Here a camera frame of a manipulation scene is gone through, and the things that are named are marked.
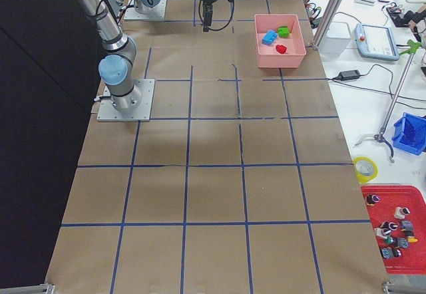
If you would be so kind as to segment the green toy block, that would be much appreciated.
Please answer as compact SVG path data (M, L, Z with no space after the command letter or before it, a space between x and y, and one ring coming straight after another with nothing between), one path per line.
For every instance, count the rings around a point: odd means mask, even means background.
M290 33L291 31L288 26L281 26L277 28L277 34L279 38L287 39L290 37Z

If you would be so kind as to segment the aluminium frame post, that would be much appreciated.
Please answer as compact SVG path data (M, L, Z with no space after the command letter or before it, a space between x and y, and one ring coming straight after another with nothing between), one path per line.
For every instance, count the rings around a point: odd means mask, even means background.
M320 44L323 40L323 38L326 36L326 33L329 29L329 26L332 22L332 19L335 15L335 13L337 12L339 5L341 3L342 0L329 0L327 7L323 13L321 22L319 24L319 26L317 27L316 33L314 35L314 39L313 39L313 43L312 43L312 47L315 50L319 50L320 48Z

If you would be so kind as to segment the black power adapter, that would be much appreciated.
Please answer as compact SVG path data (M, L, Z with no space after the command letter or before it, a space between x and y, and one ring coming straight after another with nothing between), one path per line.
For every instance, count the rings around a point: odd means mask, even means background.
M361 73L358 70L350 70L350 71L341 71L337 76L336 79L340 81L347 81L347 80L356 80L361 77Z

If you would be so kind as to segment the teach pendant tablet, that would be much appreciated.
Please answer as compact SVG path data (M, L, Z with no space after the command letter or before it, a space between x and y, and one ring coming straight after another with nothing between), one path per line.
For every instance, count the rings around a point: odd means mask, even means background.
M354 29L355 44L364 58L398 61L399 53L389 27L358 23Z

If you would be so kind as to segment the red toy block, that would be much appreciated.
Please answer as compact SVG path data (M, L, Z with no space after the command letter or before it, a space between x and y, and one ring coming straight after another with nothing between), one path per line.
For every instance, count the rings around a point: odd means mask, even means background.
M276 45L275 49L279 54L282 54L282 55L286 54L288 50L287 46L281 45L281 44Z

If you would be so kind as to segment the reacher grabber tool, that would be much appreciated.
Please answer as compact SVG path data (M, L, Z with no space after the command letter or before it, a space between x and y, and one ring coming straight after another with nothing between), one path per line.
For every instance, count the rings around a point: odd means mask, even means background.
M395 160L394 158L394 151L393 151L393 146L391 143L389 143L386 138L384 137L385 131L387 129L387 125L389 124L389 120L391 117L391 114L393 112L393 109L396 105L397 99L399 97L399 94L401 92L401 89L403 87L403 83L405 82L405 78L407 76L409 67L412 63L413 57L415 55L415 53L417 52L417 50L421 47L421 43L417 42L417 41L413 41L413 40L408 40L407 45L409 46L409 49L401 52L399 55L404 55L404 54L408 54L409 57L407 59L407 62L405 64L405 67L403 69L401 78L397 84L397 88L395 90L394 94L391 94L391 103L389 105L389 108L387 109L387 112L385 114L385 118L383 120L383 123L379 129L379 132L377 134L364 134L363 136L361 136L359 138L359 140L354 144L354 146L359 146L360 144L362 144L365 141L371 140L371 141L375 141L378 143L382 143L385 144L389 150L390 150L390 155L389 155L389 161L391 163L394 163Z

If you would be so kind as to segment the white plastic container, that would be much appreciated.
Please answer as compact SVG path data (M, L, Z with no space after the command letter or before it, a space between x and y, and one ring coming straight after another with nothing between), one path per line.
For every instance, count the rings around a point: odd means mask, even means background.
M349 25L346 22L333 21L319 45L319 51L325 56L338 57L344 52L350 41Z

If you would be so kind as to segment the pink plastic box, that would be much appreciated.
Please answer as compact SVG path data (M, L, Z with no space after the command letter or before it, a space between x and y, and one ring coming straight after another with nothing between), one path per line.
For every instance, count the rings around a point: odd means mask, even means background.
M298 68L306 55L299 18L295 14L256 14L254 15L256 32L256 59L260 68ZM277 32L277 28L288 26L291 33L287 39L276 38L272 45L261 43L268 30ZM275 47L287 46L286 54L279 54Z

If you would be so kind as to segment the blue toy block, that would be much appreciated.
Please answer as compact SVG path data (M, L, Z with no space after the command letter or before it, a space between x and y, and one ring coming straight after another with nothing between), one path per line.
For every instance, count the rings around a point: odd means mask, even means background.
M277 37L277 32L274 30L268 30L267 33L263 36L261 43L263 45L272 45Z

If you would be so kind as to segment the red plastic tray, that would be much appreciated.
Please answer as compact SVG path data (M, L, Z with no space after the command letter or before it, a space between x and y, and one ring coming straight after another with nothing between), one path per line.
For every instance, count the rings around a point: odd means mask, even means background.
M425 202L414 186L362 186L388 273L425 274Z

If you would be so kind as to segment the yellow tape roll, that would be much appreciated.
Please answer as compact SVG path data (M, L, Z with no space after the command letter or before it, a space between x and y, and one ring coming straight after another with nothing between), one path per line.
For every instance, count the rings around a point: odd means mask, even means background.
M375 162L365 156L356 157L353 160L353 165L360 184L367 183L378 175L378 168Z

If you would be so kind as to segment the blue storage bin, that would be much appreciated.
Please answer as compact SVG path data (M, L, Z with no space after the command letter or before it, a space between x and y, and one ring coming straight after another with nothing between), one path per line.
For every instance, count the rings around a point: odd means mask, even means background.
M404 112L394 127L395 148L416 156L425 150L425 118Z

